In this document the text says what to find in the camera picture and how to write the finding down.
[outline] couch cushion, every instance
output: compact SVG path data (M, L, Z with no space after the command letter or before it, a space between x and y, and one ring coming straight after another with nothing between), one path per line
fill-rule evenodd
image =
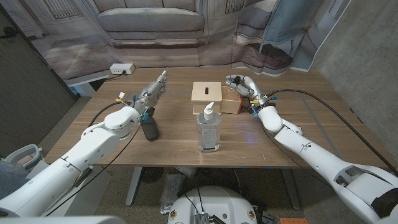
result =
M203 37L203 30L178 32L106 32L115 40L157 40L157 39L197 39Z
M106 31L193 31L203 29L203 16L174 8L110 9L97 16Z
M126 7L124 0L94 0L100 12L108 9L116 9Z
M164 7L174 7L195 12L195 0L163 0Z
M239 14L238 23L255 29L265 29L275 2L276 0L265 0L245 7Z
M162 0L124 0L127 7L163 7Z
M244 34L248 37L262 38L262 33L264 33L264 29L255 29L251 26L239 24L236 32L239 34Z

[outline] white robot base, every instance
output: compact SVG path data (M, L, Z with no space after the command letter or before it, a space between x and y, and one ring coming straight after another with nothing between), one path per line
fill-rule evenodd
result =
M177 199L169 213L168 224L205 224L210 220L225 224L257 223L251 204L233 190L220 186L204 186L193 189L185 195L192 203L184 195Z

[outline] screw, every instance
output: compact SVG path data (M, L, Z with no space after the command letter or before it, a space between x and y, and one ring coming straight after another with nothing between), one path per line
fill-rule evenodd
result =
M175 217L177 217L177 212L176 212L175 210L172 210L172 211L170 212L170 218L171 218L171 219L174 219Z
M249 217L250 219L253 219L255 216L256 216L256 215L254 214L254 211L252 211L252 210L249 210L249 211L248 211L248 217Z

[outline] concrete wall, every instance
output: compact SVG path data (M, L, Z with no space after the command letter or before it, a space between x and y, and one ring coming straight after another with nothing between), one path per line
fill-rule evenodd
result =
M318 69L398 161L398 1L352 0Z

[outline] gray wall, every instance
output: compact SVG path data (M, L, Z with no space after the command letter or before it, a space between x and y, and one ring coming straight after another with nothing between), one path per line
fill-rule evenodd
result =
M398 161L398 1L352 0L318 69Z
M12 26L0 7L0 35ZM73 106L72 94L20 34L0 39L0 157L38 144Z

